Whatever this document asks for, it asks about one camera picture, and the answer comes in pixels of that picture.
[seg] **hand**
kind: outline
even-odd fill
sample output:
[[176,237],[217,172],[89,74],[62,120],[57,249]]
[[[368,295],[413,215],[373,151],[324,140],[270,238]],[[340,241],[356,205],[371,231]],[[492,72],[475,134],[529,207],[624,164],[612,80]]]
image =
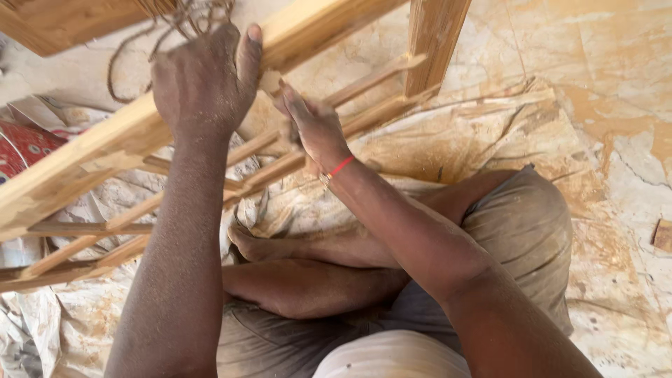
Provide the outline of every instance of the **hand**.
[[322,173],[333,171],[352,155],[334,109],[302,98],[289,85],[285,85],[281,101],[276,102],[276,107],[292,119],[298,128],[303,148]]
[[157,57],[154,100],[176,145],[210,141],[226,148],[257,95],[260,61],[261,28],[252,25],[241,39],[233,24]]

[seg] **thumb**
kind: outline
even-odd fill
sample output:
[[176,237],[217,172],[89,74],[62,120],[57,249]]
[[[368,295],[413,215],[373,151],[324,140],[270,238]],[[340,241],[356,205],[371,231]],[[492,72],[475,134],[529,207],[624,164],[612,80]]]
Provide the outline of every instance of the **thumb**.
[[287,111],[292,115],[297,126],[301,127],[304,122],[313,118],[312,113],[310,113],[310,110],[308,110],[308,107],[306,106],[306,102],[294,88],[286,85],[282,91],[282,98],[285,102]]
[[236,51],[238,81],[243,87],[257,89],[261,64],[261,28],[252,24],[241,38]]

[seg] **red thread bracelet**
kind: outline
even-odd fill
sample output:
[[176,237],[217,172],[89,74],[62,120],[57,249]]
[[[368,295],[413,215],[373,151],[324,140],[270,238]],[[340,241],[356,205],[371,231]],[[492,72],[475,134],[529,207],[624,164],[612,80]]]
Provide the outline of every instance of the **red thread bracelet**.
[[347,159],[343,160],[343,162],[340,163],[340,164],[338,165],[338,167],[336,167],[336,169],[334,169],[333,171],[331,171],[331,173],[329,174],[329,176],[333,177],[333,176],[334,176],[335,174],[337,174],[341,169],[343,169],[343,168],[344,168],[350,161],[353,161],[354,159],[355,159],[355,155],[350,155]]

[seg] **bracelet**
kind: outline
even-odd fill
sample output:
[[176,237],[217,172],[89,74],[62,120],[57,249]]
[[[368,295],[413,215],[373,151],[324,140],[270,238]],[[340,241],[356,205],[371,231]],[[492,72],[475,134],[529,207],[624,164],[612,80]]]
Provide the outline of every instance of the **bracelet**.
[[341,169],[343,169],[348,163],[350,163],[354,159],[355,155],[350,155],[345,160],[343,160],[333,171],[327,174],[320,174],[320,181],[322,182],[322,184],[324,184],[326,187],[329,187],[331,179],[334,177],[334,175],[340,172]]

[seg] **gray shorts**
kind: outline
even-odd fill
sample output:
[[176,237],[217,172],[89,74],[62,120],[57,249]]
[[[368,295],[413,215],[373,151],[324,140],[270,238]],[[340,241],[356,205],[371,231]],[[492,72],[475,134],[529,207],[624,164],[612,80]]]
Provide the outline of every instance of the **gray shorts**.
[[[467,211],[462,228],[515,278],[520,289],[571,334],[564,292],[572,223],[558,189],[528,166]],[[461,352],[441,307],[415,281],[377,320],[352,326],[336,318],[291,320],[241,302],[224,311],[219,377],[311,377],[332,350],[384,330],[412,330]]]

